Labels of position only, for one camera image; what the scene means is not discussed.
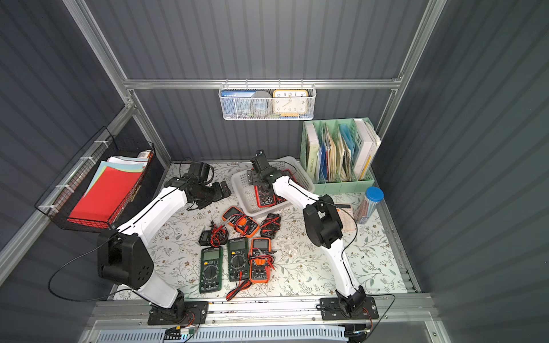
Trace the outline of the orange multimeter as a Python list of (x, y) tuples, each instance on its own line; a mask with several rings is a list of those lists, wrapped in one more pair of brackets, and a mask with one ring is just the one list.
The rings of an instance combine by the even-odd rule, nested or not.
[(254, 238), (249, 254), (251, 283), (268, 283), (272, 263), (271, 240), (265, 237)]

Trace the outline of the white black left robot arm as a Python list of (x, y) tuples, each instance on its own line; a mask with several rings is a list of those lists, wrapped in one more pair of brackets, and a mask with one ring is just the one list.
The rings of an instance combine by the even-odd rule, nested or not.
[(208, 186), (193, 178), (172, 178), (133, 218), (115, 231), (100, 234), (97, 240), (98, 275), (130, 287), (157, 307), (173, 307), (180, 292), (154, 271), (147, 247), (166, 221), (187, 203), (194, 202), (202, 209), (230, 195), (226, 182)]

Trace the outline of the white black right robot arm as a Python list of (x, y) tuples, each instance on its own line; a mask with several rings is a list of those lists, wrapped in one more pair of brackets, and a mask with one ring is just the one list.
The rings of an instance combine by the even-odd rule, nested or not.
[(335, 279), (340, 311), (347, 316), (360, 310), (366, 298), (363, 286), (357, 281), (346, 255), (343, 223), (333, 199), (313, 194), (295, 183), (287, 174), (270, 164), (252, 164), (252, 172), (262, 184), (303, 211), (306, 233), (311, 243), (325, 254)]

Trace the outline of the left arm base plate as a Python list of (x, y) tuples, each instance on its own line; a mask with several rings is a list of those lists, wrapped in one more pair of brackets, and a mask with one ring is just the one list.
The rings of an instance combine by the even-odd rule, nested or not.
[(204, 324), (208, 308), (209, 303), (206, 301), (176, 302), (169, 309), (153, 305), (149, 311), (147, 324), (151, 326)]

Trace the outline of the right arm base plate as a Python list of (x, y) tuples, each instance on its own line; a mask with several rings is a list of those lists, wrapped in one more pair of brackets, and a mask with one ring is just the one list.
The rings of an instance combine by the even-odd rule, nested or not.
[(361, 302), (325, 297), (316, 304), (316, 310), (320, 311), (325, 321), (377, 320), (380, 317), (373, 297), (365, 297)]

